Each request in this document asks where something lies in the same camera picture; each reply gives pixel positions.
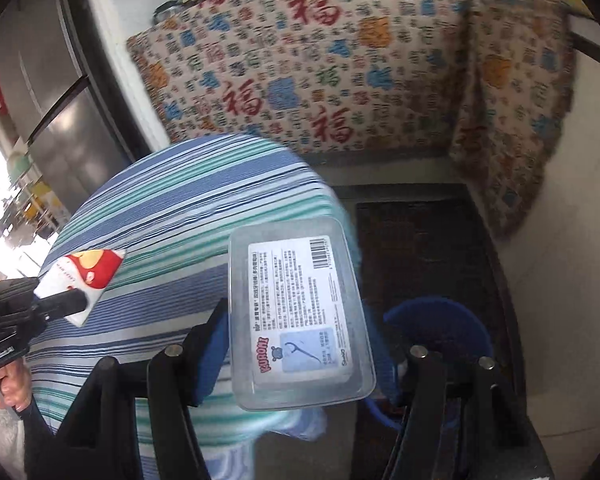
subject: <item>product label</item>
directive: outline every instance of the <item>product label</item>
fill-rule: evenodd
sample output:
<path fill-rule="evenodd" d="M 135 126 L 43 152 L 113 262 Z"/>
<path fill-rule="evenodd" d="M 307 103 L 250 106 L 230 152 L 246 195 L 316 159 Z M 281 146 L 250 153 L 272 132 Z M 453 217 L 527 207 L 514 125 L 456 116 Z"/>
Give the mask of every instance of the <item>product label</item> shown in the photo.
<path fill-rule="evenodd" d="M 255 382 L 346 379 L 349 334 L 329 237 L 250 244 L 249 273 Z"/>

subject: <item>striped tablecloth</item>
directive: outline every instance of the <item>striped tablecloth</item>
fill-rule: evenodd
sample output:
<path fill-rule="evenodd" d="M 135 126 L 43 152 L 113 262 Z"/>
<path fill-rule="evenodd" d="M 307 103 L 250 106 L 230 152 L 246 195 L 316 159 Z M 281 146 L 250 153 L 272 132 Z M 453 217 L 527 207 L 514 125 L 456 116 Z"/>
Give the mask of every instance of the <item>striped tablecloth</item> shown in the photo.
<path fill-rule="evenodd" d="M 27 361 L 40 411 L 57 429 L 93 365 L 152 357 L 181 342 L 227 296 L 227 243 L 245 224 L 347 215 L 333 191 L 288 149 L 259 137 L 224 135 L 175 144 L 107 182 L 74 215 L 47 257 L 93 248 L 126 249 L 126 258 L 85 325 L 52 322 Z M 228 361 L 211 396 L 190 410 L 213 478 L 253 476 L 252 444 L 264 431 L 315 438 L 317 410 L 244 412 L 235 403 Z M 145 479 L 157 478 L 148 406 L 136 401 Z"/>

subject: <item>silver bolt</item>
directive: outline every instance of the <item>silver bolt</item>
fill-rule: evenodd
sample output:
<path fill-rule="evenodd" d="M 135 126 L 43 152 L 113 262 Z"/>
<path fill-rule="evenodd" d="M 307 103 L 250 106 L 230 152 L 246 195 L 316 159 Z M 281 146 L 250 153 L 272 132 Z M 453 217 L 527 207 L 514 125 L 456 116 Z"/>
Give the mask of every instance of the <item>silver bolt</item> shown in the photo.
<path fill-rule="evenodd" d="M 485 370 L 493 370 L 496 367 L 496 361 L 487 356 L 478 359 L 478 364 Z"/>
<path fill-rule="evenodd" d="M 178 357 L 180 354 L 182 354 L 182 346 L 169 345 L 169 346 L 167 346 L 167 348 L 164 349 L 164 353 L 168 357 Z"/>
<path fill-rule="evenodd" d="M 418 359 L 423 359 L 427 356 L 427 354 L 429 353 L 429 350 L 424 348 L 424 346 L 422 346 L 422 345 L 413 345 L 411 347 L 411 349 L 409 350 L 409 353 L 412 356 L 417 357 Z"/>

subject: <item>plastic container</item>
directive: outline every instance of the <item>plastic container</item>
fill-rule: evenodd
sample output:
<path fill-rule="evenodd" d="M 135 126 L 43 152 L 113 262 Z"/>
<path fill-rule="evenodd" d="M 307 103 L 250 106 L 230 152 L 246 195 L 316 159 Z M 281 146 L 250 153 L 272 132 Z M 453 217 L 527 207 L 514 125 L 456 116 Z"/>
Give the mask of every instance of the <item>plastic container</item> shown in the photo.
<path fill-rule="evenodd" d="M 337 220 L 236 229 L 229 313 L 232 383 L 245 410 L 336 404 L 374 389 L 362 302 Z"/>

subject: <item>red and white package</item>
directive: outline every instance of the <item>red and white package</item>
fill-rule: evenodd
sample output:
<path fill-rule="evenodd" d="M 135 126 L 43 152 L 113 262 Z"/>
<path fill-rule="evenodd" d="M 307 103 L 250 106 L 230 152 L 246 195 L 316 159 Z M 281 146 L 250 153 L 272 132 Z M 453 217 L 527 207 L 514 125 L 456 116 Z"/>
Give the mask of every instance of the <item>red and white package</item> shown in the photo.
<path fill-rule="evenodd" d="M 124 257 L 124 250 L 112 249 L 94 249 L 62 256 L 42 277 L 34 293 L 39 298 L 46 298 L 72 288 L 82 290 L 87 296 L 87 308 L 65 317 L 69 323 L 82 326 Z"/>

